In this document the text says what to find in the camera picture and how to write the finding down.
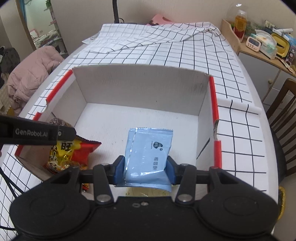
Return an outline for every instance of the black cable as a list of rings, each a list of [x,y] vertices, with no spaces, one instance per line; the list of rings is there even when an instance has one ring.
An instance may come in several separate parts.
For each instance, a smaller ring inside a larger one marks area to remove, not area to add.
[[[6,176],[6,174],[3,172],[2,168],[0,167],[0,175],[3,177],[3,179],[5,180],[9,190],[11,191],[11,193],[13,194],[14,198],[17,198],[17,195],[15,193],[15,191],[13,190],[11,184],[14,186],[14,188],[16,188],[21,194],[24,193],[23,190],[21,190],[13,181],[10,180],[10,178],[8,176]]]
[[[124,20],[123,20],[123,18],[119,18],[119,19],[121,19],[121,20],[122,20],[122,23],[124,23]],[[115,23],[115,21],[114,21],[114,23]]]
[[[13,187],[14,188],[16,188],[21,194],[24,194],[25,192],[22,190],[22,189],[20,189],[4,172],[3,172],[3,170],[1,169],[1,167],[0,167],[0,175],[1,176],[3,176],[3,178],[4,178],[4,180],[6,179],[6,180],[8,180],[9,181],[9,183],[11,184],[11,185],[13,185]]]
[[[17,195],[15,193],[15,191],[13,190],[13,188],[11,187],[11,185],[13,185],[21,194],[24,193],[23,190],[21,190],[2,170],[2,168],[0,167],[0,175],[3,177],[4,181],[6,182],[8,188],[10,189],[12,195],[14,196],[14,198],[17,198]],[[15,228],[9,228],[9,227],[4,227],[4,226],[0,226],[0,229],[4,229],[4,230],[10,230],[10,231],[16,231]]]
[[[113,14],[114,14],[114,23],[119,23],[117,0],[112,0],[112,6],[113,6]]]
[[[9,227],[3,227],[3,226],[0,226],[0,229],[10,230],[10,231],[16,231],[15,228],[9,228]]]

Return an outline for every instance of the red edge tape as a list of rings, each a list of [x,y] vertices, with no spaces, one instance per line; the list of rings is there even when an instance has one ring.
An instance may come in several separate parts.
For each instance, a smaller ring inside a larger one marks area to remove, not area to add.
[[[56,93],[59,91],[59,89],[63,86],[63,84],[67,81],[67,79],[73,74],[73,70],[68,70],[68,72],[63,76],[63,78],[58,82],[58,84],[54,87],[54,89],[49,93],[49,95],[46,98],[46,103],[48,104],[53,97],[56,95]]]
[[[59,89],[63,86],[63,84],[67,81],[67,79],[71,76],[71,74],[73,73],[73,70],[69,70],[64,76],[63,78],[58,82],[58,84],[54,87],[54,89],[49,93],[49,95],[46,98],[46,103],[48,104],[53,97],[56,95],[56,93],[59,91]],[[34,121],[39,120],[41,116],[41,113],[37,112],[33,118]],[[16,151],[15,151],[15,156],[20,156],[20,153],[22,152],[23,149],[23,145],[18,145]]]
[[[218,104],[216,97],[216,89],[214,77],[210,76],[210,93],[211,93],[211,102],[212,102],[212,112],[213,112],[213,124],[219,120]],[[214,141],[214,165],[215,167],[222,168],[222,151],[221,151],[221,141]]]

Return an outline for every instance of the white grid tablecloth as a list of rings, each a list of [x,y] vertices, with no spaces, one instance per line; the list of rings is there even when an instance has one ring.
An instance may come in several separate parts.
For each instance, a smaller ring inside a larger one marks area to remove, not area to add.
[[[46,97],[66,72],[74,67],[97,64],[151,64],[187,68],[214,77],[218,100],[218,140],[222,146],[222,168],[268,193],[265,143],[259,122],[262,110],[253,104],[245,76],[231,46],[209,22],[158,26],[104,24],[95,40],[75,55],[40,95],[26,118],[33,119],[46,108]],[[41,181],[14,156],[12,145],[2,169],[22,190]],[[13,227],[9,206],[13,200],[3,178],[0,182],[2,226]],[[15,232],[0,230],[0,239]]]

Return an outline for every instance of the yellow container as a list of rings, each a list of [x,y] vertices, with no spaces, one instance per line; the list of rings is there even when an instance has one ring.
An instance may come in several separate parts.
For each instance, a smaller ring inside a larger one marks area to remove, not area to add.
[[[283,37],[279,36],[276,33],[272,33],[271,36],[274,38],[274,40],[277,42],[277,55],[279,57],[285,58],[289,52],[290,44],[287,40],[285,40]]]

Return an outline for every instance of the light blue packet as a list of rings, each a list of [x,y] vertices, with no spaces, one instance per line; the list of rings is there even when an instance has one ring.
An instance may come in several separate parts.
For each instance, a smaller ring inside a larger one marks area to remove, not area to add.
[[[172,130],[130,129],[125,152],[124,183],[120,186],[171,191],[165,167],[172,138]]]

